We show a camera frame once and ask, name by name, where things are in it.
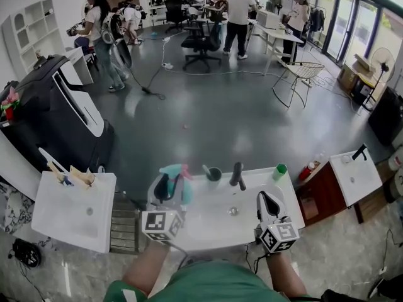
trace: sink drain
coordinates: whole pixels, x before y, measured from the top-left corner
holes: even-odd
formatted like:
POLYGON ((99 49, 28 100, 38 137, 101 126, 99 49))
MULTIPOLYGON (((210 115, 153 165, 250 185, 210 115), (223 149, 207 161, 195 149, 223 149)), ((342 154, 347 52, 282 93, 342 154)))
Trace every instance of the sink drain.
POLYGON ((229 213, 231 216, 237 216, 237 215, 239 214, 239 210, 238 210, 238 208, 236 208, 236 207, 231 207, 231 208, 229 208, 228 213, 229 213))

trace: clothes rack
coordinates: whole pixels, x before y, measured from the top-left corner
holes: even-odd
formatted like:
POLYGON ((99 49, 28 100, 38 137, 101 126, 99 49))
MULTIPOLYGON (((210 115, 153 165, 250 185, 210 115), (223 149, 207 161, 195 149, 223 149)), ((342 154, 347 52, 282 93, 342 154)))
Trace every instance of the clothes rack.
MULTIPOLYGON (((314 9, 319 9, 319 10, 322 10, 322 11, 323 11, 323 14, 324 14, 324 22, 325 22, 325 20, 326 20, 326 8, 319 7, 319 6, 315 6, 314 4, 309 4, 309 5, 311 6, 311 12, 312 12, 312 10, 314 10, 314 9)), ((322 29, 321 29, 321 31, 320 31, 320 34, 319 34, 319 38, 318 38, 318 40, 317 40, 317 43, 315 44, 315 43, 312 41, 312 34, 313 34, 313 32, 312 32, 312 31, 310 32, 310 43, 313 44, 313 46, 310 48, 309 51, 311 51, 313 48, 318 48, 318 49, 321 49, 321 50, 322 50, 322 47, 319 46, 319 43, 320 43, 321 38, 322 38, 322 33, 323 33, 323 27, 322 27, 322 29)))

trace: black pants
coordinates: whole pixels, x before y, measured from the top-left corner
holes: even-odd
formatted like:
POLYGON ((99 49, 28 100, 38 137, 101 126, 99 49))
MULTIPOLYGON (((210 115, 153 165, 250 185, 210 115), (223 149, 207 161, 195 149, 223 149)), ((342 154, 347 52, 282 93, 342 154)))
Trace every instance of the black pants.
POLYGON ((403 301, 403 274, 389 281, 383 281, 378 286, 378 292, 390 299, 397 299, 397 302, 403 301))
POLYGON ((245 41, 247 34, 247 25, 237 25, 236 23, 228 22, 227 38, 225 38, 224 51, 229 52, 234 42, 235 36, 238 36, 238 55, 245 55, 245 41))
MULTIPOLYGON (((296 30, 294 28, 292 28, 291 26, 287 25, 288 29, 292 30, 292 34, 293 36, 296 36, 297 38, 301 38, 301 31, 296 30)), ((291 42, 290 40, 283 40, 283 47, 284 47, 284 51, 283 53, 289 53, 291 55, 292 53, 292 45, 294 44, 294 42, 291 42)), ((297 50, 298 50, 298 46, 295 46, 295 54, 294 54, 294 59, 292 60, 292 62, 295 62, 295 59, 297 58, 297 50)), ((291 62, 291 57, 284 57, 282 56, 281 60, 284 63, 289 63, 291 62)))

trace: hanging clothes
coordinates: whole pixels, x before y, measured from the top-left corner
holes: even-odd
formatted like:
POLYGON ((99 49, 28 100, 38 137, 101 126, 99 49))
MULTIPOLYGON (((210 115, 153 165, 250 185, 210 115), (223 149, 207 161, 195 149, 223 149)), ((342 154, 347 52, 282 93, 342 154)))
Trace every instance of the hanging clothes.
POLYGON ((311 24, 310 30, 312 32, 323 30, 325 24, 325 15, 323 13, 323 10, 312 9, 312 11, 310 12, 309 23, 311 24))

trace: green cup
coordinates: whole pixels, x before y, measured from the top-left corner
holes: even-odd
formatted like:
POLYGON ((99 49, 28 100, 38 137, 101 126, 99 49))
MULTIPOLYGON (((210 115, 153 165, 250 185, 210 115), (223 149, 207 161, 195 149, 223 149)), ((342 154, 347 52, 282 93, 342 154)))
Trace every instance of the green cup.
POLYGON ((287 167, 285 164, 278 164, 276 169, 273 171, 273 180, 277 181, 287 172, 287 167))

